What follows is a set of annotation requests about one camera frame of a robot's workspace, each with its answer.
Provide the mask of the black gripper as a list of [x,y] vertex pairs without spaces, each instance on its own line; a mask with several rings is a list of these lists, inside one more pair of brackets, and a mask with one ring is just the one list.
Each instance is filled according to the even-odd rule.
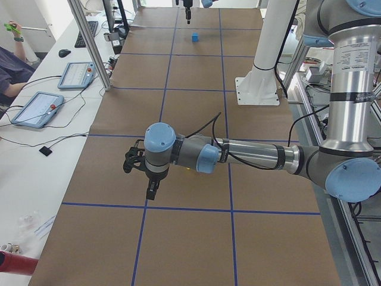
[[192,0],[183,0],[183,6],[185,7],[185,17],[186,17],[187,24],[190,24]]
[[146,190],[146,199],[147,200],[155,200],[155,196],[157,194],[157,191],[160,186],[161,180],[165,179],[168,175],[168,169],[166,169],[163,172],[153,172],[150,170],[147,170],[146,175],[149,179],[149,184]]

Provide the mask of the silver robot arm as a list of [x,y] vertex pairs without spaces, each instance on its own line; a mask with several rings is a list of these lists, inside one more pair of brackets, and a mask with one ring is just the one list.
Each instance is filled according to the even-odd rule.
[[317,147],[245,143],[200,134],[182,136],[166,123],[147,128],[142,166],[146,197],[155,198],[170,164],[214,171],[217,163],[241,163],[303,176],[340,200],[357,203],[377,193],[380,167],[372,159],[366,123],[380,39],[379,1],[308,1],[304,41],[334,46],[326,139]]
[[[215,0],[202,0],[202,6],[204,8],[209,8],[213,5],[213,2]],[[185,8],[185,19],[187,21],[187,24],[191,23],[191,8],[193,7],[193,0],[183,0],[183,6]]]

